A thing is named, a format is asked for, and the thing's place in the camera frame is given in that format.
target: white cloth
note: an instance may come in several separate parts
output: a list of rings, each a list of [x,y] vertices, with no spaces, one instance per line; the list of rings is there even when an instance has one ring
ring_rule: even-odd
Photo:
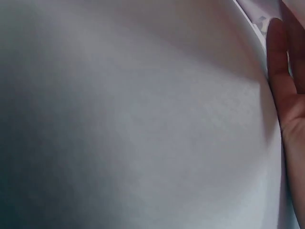
[[[264,51],[233,2],[1,4],[1,188],[29,228],[284,228]]]

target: hand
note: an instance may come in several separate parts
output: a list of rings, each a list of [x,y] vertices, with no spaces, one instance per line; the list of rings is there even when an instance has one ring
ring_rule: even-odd
[[[288,8],[282,11],[285,23],[272,19],[268,28],[268,75],[282,130],[295,213],[300,227],[305,228],[305,31]]]

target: finger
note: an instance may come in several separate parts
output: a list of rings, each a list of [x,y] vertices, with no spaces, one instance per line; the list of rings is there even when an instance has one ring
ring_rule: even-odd
[[[269,82],[275,104],[281,111],[281,107],[285,106],[283,104],[285,99],[296,94],[295,84],[288,70],[288,43],[286,30],[281,20],[270,21],[266,44]]]
[[[305,30],[288,7],[282,1],[280,4],[287,29],[288,52],[295,86],[299,94],[305,94]]]

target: skin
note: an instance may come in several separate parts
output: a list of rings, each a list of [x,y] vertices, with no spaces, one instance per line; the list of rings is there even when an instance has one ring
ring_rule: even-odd
[[[268,28],[268,75],[282,130],[293,205],[300,228],[305,229],[305,31],[287,8],[282,13],[285,23],[272,19]]]

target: white fabric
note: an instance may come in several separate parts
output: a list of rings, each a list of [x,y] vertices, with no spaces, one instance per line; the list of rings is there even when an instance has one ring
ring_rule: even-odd
[[[2,193],[29,228],[285,228],[264,51],[233,1],[10,0]]]

